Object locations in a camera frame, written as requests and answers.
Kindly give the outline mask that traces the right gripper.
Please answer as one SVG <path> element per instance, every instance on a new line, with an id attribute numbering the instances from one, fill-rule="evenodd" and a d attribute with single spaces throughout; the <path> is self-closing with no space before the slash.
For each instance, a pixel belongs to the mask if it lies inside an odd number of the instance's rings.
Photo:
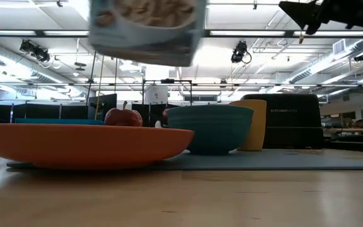
<path id="1" fill-rule="evenodd" d="M 363 0 L 323 0 L 320 6 L 316 1 L 296 3 L 281 1 L 279 8 L 284 11 L 307 35 L 314 35 L 320 23 L 336 21 L 346 24 L 346 29 L 354 26 L 363 28 Z"/>

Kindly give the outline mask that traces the yellow cup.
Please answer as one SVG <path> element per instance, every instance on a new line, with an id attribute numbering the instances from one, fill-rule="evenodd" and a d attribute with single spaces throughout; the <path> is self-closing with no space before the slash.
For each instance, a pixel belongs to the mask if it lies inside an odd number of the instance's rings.
<path id="1" fill-rule="evenodd" d="M 231 102 L 231 105 L 253 110 L 250 132 L 238 151 L 261 151 L 265 139 L 267 102 L 265 100 L 239 100 Z"/>

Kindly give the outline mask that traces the cinnamon cereal box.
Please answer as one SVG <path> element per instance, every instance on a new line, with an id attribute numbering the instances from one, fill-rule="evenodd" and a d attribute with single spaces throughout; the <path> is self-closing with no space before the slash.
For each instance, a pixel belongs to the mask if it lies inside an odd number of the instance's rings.
<path id="1" fill-rule="evenodd" d="M 102 55 L 188 67 L 204 32 L 207 0 L 90 0 L 89 42 Z"/>

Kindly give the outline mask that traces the red apple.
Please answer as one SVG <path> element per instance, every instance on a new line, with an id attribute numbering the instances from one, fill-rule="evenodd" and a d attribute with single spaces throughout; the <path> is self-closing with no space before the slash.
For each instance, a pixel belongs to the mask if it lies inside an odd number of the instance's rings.
<path id="1" fill-rule="evenodd" d="M 126 109 L 127 101 L 123 102 L 122 108 L 111 108 L 105 115 L 105 125 L 142 127 L 143 119 L 136 110 Z"/>

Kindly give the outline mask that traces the orange plate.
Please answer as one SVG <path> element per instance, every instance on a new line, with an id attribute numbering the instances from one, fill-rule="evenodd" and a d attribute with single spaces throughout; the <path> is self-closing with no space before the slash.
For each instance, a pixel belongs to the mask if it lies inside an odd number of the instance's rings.
<path id="1" fill-rule="evenodd" d="M 71 124 L 0 124 L 0 157 L 39 168 L 139 168 L 187 149 L 183 129 Z"/>

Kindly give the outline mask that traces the black toaster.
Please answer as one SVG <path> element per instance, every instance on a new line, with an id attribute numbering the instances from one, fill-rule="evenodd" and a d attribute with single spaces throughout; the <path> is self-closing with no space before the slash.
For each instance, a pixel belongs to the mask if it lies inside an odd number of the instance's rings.
<path id="1" fill-rule="evenodd" d="M 323 129 L 316 95 L 264 93 L 241 99 L 267 103 L 264 148 L 321 148 Z"/>

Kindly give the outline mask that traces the teal bowl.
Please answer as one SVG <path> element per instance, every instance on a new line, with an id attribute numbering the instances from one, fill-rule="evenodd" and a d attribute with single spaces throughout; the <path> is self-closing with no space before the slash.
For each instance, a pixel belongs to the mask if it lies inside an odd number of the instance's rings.
<path id="1" fill-rule="evenodd" d="M 227 155 L 246 141 L 254 110 L 234 105 L 192 105 L 168 110 L 168 126 L 194 131 L 187 150 L 196 155 Z"/>

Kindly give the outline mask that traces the blue placemat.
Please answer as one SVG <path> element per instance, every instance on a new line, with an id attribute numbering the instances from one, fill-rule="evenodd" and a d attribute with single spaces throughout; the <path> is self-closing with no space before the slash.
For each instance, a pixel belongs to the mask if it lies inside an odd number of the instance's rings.
<path id="1" fill-rule="evenodd" d="M 363 160 L 300 153 L 263 150 L 233 152 L 226 156 L 199 156 L 188 152 L 141 167 L 143 170 L 363 170 Z"/>

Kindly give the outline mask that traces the black monitor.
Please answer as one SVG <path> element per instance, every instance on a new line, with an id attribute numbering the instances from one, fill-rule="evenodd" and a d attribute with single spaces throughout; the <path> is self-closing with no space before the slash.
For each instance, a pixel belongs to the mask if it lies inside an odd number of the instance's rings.
<path id="1" fill-rule="evenodd" d="M 88 119 L 104 121 L 107 112 L 117 107 L 117 95 L 102 95 L 88 98 Z"/>

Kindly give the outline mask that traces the blue plastic bin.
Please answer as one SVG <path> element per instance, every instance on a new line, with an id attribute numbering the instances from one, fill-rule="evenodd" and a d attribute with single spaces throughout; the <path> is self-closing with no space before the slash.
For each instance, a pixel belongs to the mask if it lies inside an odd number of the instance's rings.
<path id="1" fill-rule="evenodd" d="M 71 125 L 104 125 L 100 120 L 90 119 L 15 119 L 16 124 L 71 124 Z"/>

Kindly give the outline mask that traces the black room divider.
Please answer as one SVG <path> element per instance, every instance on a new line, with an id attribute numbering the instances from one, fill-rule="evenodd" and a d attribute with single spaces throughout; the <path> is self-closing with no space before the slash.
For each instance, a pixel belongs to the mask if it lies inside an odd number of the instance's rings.
<path id="1" fill-rule="evenodd" d="M 0 123 L 17 119 L 87 119 L 84 103 L 0 102 Z"/>

